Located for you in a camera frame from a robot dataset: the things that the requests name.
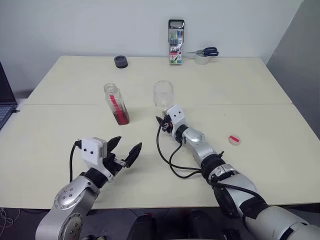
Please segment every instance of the laptop screen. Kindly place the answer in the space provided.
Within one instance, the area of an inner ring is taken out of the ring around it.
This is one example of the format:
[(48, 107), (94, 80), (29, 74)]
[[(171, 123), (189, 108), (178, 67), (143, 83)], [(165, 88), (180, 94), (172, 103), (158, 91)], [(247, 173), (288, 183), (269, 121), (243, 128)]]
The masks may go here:
[(0, 104), (4, 103), (16, 103), (16, 99), (0, 62)]

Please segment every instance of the white tape roll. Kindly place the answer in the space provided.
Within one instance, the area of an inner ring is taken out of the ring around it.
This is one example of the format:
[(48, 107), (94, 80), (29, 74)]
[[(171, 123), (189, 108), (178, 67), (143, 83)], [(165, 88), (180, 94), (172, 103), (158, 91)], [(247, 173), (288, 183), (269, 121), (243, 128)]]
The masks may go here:
[(196, 53), (194, 61), (198, 65), (206, 65), (209, 62), (209, 57), (205, 56), (203, 53)]

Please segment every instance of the scissors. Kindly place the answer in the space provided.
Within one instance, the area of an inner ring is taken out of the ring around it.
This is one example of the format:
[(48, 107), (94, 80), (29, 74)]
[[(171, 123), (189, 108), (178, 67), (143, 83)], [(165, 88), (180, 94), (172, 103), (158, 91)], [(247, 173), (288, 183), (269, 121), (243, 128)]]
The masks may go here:
[(203, 54), (205, 56), (216, 57), (219, 55), (218, 49), (214, 46), (206, 47), (203, 50), (186, 52), (187, 54)]

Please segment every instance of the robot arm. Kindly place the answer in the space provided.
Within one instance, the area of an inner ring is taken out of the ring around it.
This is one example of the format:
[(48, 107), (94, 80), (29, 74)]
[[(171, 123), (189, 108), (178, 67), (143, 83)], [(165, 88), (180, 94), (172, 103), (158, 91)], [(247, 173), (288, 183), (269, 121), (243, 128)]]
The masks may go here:
[(125, 160), (117, 159), (111, 151), (120, 139), (115, 137), (106, 142), (94, 137), (78, 141), (82, 158), (89, 170), (58, 192), (51, 210), (36, 230), (35, 240), (79, 239), (84, 218), (100, 194), (100, 188), (111, 183), (122, 168), (131, 167), (139, 156), (142, 143), (134, 146)]
[(201, 168), (222, 212), (232, 218), (242, 218), (243, 224), (258, 240), (319, 240), (320, 228), (277, 206), (269, 206), (259, 195), (255, 184), (222, 159), (207, 142), (205, 135), (186, 125), (179, 105), (158, 119), (162, 130), (183, 143)]

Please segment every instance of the blue scissor handle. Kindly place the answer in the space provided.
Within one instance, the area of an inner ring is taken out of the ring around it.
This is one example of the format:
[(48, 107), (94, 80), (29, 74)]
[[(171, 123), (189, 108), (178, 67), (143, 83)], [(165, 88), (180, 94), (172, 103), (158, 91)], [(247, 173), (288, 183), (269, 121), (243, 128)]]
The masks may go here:
[(214, 46), (206, 47), (202, 52), (205, 56), (216, 57), (219, 55), (218, 49)]

